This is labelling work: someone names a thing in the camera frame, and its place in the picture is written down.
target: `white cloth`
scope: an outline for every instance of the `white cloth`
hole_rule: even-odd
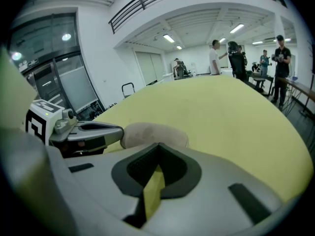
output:
[[[210,72],[212,75],[214,74],[217,74],[217,71],[213,65],[213,62],[212,61],[216,61],[217,63],[217,67],[218,67],[218,70],[219,70],[219,74],[221,73],[221,68],[220,68],[220,62],[219,62],[219,56],[217,54],[217,51],[213,48],[210,49],[210,52],[209,52],[209,61],[210,61]]]

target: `black pants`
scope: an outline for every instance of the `black pants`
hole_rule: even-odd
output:
[[[282,82],[278,79],[278,77],[275,77],[275,96],[274,100],[277,100],[279,97],[279,89],[280,89],[280,105],[284,104],[285,100],[285,94],[286,94],[286,83]]]
[[[176,68],[176,71],[177,71],[177,74],[178,74],[178,77],[179,79],[183,79],[184,78],[184,70],[183,69],[177,69]]]

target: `yellow table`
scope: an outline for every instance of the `yellow table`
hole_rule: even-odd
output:
[[[302,193],[312,175],[309,152],[286,117],[258,92],[227,76],[148,86],[95,120],[173,126],[189,147],[226,158],[268,184],[283,201]],[[105,152],[122,150],[119,142]]]

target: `desk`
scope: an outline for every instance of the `desk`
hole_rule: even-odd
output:
[[[301,194],[313,175],[308,149],[289,120],[265,97],[229,76],[145,87],[95,120],[123,128],[153,122],[180,129],[189,137],[189,148],[235,163],[284,202]],[[104,152],[122,149],[116,142]]]
[[[255,81],[257,81],[257,84],[254,85],[254,87],[252,86],[253,84],[248,81],[249,77],[252,77]],[[257,90],[257,89],[259,88],[260,82],[265,81],[265,80],[270,81],[269,91],[268,91],[268,94],[262,93],[261,95],[269,97],[269,96],[270,96],[270,91],[271,91],[271,88],[272,88],[272,83],[274,82],[274,77],[271,77],[271,76],[269,76],[269,75],[267,75],[267,76],[262,76],[262,75],[260,75],[260,73],[252,73],[252,74],[249,74],[249,75],[248,75],[247,84],[248,84],[251,88]]]
[[[279,80],[286,83],[289,90],[289,97],[283,104],[282,108],[282,111],[284,112],[285,116],[288,116],[290,114],[291,110],[296,104],[296,101],[294,101],[293,103],[292,97],[299,99],[300,95],[303,93],[313,102],[315,102],[315,92],[310,90],[305,85],[299,82],[288,80],[287,78],[279,78]]]

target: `man in white shirt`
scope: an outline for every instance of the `man in white shirt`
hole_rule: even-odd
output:
[[[218,57],[218,54],[216,51],[218,49],[220,49],[219,41],[213,40],[212,41],[212,47],[210,46],[210,52],[209,52],[211,75],[220,75],[221,74],[221,68],[220,68],[219,60],[227,55],[227,52],[226,52],[222,56]]]

